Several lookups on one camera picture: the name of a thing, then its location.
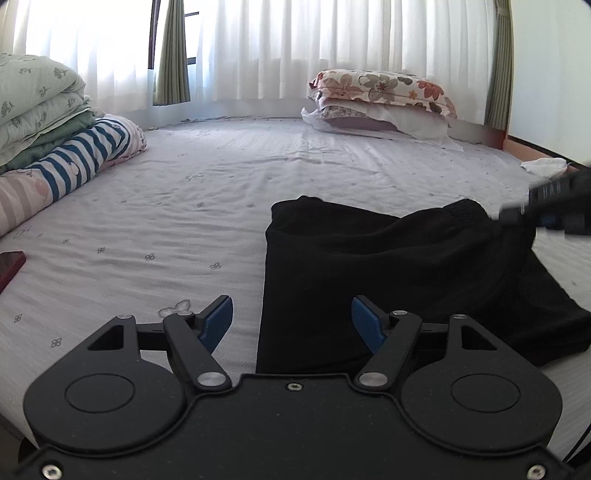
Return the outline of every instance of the black garment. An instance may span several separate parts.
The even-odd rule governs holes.
[[[360,294],[425,322],[469,314],[535,365],[584,351],[591,314],[537,259],[534,237],[471,200],[403,218],[309,197],[276,203],[257,371],[356,374],[370,357],[350,316]]]

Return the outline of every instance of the bed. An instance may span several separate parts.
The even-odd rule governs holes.
[[[512,156],[480,145],[319,132],[300,119],[234,119],[147,133],[148,149],[0,239],[27,263],[0,296],[0,414],[32,438],[29,384],[117,314],[156,322],[233,298],[214,357],[234,382],[254,372],[271,205],[299,195],[402,216],[463,197],[491,214],[534,180]],[[585,239],[540,231],[534,250],[591,309]],[[143,357],[167,367],[164,355]],[[564,456],[591,421],[591,353],[544,368],[564,401],[550,449]]]

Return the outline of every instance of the green curtain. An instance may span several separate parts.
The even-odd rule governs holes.
[[[183,0],[169,0],[154,105],[190,102]]]
[[[496,46],[485,124],[507,130],[513,80],[513,30],[509,0],[496,0]]]

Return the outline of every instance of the curtain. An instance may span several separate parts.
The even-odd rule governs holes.
[[[210,0],[200,11],[196,98],[306,98],[327,68],[389,70],[440,84],[483,123],[493,0]]]
[[[160,66],[154,85],[154,105],[173,105],[189,102],[189,75],[183,0],[168,3]]]
[[[9,0],[4,8],[4,50],[75,69],[108,112],[146,108],[150,0]]]
[[[496,0],[496,15],[495,63],[485,123],[499,130],[507,130],[513,79],[513,31],[509,0]]]

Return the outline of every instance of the striped pillow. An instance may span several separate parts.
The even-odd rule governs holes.
[[[145,147],[137,125],[108,115],[27,168],[0,176],[0,236]]]

